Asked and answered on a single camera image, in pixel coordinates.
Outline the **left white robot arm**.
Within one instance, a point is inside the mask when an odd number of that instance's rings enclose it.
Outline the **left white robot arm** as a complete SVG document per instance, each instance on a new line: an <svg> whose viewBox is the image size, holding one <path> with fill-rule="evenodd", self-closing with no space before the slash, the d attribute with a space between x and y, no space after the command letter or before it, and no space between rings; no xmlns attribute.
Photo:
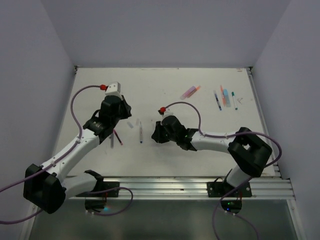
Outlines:
<svg viewBox="0 0 320 240"><path fill-rule="evenodd" d="M81 132L54 157L37 166L31 164L25 171L23 196L48 214L56 212L65 200L86 197L117 197L119 183L106 183L99 173L86 170L68 178L69 172L113 132L119 120L131 117L131 107L123 95L108 95Z"/></svg>

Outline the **purple highlighter pen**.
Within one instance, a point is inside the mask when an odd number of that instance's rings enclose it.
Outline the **purple highlighter pen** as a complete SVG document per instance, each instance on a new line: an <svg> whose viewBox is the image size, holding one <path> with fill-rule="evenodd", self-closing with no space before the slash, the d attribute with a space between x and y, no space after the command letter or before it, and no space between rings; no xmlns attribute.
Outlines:
<svg viewBox="0 0 320 240"><path fill-rule="evenodd" d="M110 148L113 149L114 148L114 134L111 134L109 136L110 139Z"/></svg>

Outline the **green capped marker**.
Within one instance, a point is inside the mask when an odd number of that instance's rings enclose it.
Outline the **green capped marker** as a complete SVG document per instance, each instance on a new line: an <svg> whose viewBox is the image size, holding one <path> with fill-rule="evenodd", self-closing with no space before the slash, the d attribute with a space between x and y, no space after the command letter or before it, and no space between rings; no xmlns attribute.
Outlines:
<svg viewBox="0 0 320 240"><path fill-rule="evenodd" d="M236 100L236 96L235 96L234 91L231 92L231 96L232 96L232 101L233 101L234 109L237 111L237 110L238 110L238 104L237 104L237 100Z"/></svg>

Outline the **red pen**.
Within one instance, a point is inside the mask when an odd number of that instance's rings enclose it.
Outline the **red pen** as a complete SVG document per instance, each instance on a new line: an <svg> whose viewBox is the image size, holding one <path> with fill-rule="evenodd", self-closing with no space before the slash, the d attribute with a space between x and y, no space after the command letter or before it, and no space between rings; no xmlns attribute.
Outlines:
<svg viewBox="0 0 320 240"><path fill-rule="evenodd" d="M115 129L113 130L113 134L114 134L115 137L117 138L119 144L120 144L121 146L123 146L123 142L122 142L122 140L120 139L120 137L119 137L119 135L118 135L118 133L117 133L117 131L116 131Z"/></svg>

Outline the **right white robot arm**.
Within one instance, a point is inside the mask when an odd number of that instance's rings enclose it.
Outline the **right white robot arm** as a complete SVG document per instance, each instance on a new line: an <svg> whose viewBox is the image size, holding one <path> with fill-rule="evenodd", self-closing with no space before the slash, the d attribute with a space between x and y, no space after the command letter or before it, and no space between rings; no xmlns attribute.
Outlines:
<svg viewBox="0 0 320 240"><path fill-rule="evenodd" d="M215 151L232 156L236 166L226 175L223 192L235 196L244 181L259 178L272 154L272 148L247 127L241 127L235 136L209 137L196 128L186 128L174 115L155 123L151 138L158 144L175 142L185 151Z"/></svg>

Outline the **white blue-tipped marker pen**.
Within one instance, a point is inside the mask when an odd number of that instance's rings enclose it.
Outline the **white blue-tipped marker pen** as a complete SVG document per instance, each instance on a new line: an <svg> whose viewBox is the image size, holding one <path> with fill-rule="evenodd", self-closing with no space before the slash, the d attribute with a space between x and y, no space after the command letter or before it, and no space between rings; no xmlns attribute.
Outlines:
<svg viewBox="0 0 320 240"><path fill-rule="evenodd" d="M141 121L139 121L139 142L143 143L143 125Z"/></svg>

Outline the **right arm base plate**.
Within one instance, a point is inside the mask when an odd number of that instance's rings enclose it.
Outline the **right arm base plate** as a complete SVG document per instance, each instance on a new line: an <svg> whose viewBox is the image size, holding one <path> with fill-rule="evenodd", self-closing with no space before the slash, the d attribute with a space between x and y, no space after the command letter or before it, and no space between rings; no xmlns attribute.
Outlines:
<svg viewBox="0 0 320 240"><path fill-rule="evenodd" d="M225 194L232 191L234 187L229 185L226 182L222 181L210 181L206 183L207 195L209 198L221 198ZM232 192L227 197L230 198L250 198L252 197L252 190L249 183L246 183L244 186L240 187L238 190Z"/></svg>

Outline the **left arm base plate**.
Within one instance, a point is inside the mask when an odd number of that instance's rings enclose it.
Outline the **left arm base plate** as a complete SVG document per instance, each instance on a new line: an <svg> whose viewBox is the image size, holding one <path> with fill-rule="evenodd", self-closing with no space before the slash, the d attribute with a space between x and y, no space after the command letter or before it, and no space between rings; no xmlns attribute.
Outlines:
<svg viewBox="0 0 320 240"><path fill-rule="evenodd" d="M117 198L119 187L120 183L118 181L101 181L96 184L92 191L81 193L78 197Z"/></svg>

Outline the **blue pen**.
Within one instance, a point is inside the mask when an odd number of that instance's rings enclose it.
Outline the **blue pen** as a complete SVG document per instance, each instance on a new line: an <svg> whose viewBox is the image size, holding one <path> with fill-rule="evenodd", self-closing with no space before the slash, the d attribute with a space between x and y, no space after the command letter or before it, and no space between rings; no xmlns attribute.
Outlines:
<svg viewBox="0 0 320 240"><path fill-rule="evenodd" d="M215 97L215 100L216 100L216 102L217 102L217 105L218 105L219 110L222 111L222 107L221 107L221 104L220 104L220 101L219 101L217 92L216 92L215 90L213 91L213 94L214 94L214 97Z"/></svg>

